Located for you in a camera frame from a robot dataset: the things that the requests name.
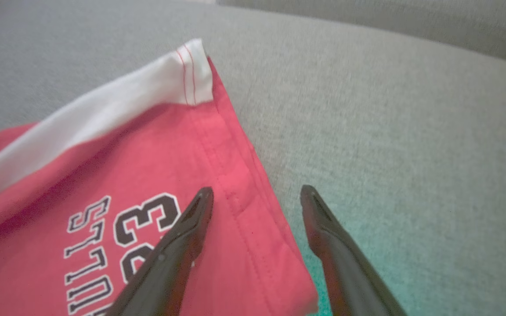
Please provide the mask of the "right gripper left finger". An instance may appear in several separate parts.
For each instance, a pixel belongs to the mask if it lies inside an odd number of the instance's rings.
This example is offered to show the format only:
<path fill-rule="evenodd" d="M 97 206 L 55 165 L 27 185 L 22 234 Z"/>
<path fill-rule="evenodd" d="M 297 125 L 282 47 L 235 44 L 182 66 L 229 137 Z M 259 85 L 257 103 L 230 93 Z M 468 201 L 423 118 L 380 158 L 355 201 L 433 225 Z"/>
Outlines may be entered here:
<path fill-rule="evenodd" d="M 179 316 L 192 263 L 202 252 L 213 189 L 201 188 L 150 252 L 106 316 Z"/>

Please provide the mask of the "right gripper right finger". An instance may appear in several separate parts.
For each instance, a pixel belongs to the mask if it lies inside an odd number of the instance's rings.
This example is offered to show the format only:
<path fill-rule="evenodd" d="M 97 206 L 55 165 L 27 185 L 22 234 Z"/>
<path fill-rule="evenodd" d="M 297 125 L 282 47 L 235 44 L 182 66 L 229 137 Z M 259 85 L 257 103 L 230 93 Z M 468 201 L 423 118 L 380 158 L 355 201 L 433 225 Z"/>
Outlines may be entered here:
<path fill-rule="evenodd" d="M 333 316 L 407 316 L 319 192 L 303 185 L 300 201 L 309 246 L 322 262 Z"/>

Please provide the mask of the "red Bulls basketball jersey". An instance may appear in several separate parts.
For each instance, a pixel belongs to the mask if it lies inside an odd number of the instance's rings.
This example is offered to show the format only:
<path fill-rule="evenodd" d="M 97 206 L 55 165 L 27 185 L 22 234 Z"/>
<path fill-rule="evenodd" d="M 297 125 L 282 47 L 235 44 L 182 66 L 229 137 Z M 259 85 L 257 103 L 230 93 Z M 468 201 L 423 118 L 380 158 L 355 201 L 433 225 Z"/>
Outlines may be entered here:
<path fill-rule="evenodd" d="M 179 316 L 306 316 L 318 294 L 200 39 L 0 131 L 0 316 L 106 316 L 213 189 Z"/>

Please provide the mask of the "large grey sofa seat cushion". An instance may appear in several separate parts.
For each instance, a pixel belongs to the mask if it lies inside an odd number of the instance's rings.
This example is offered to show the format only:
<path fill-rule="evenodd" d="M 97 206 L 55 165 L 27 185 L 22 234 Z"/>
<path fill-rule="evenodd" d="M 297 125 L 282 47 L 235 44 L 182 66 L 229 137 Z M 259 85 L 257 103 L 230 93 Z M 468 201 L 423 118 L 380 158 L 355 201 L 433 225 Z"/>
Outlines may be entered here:
<path fill-rule="evenodd" d="M 0 130 L 202 38 L 330 314 L 317 188 L 410 316 L 506 316 L 506 61 L 212 4 L 0 0 Z"/>

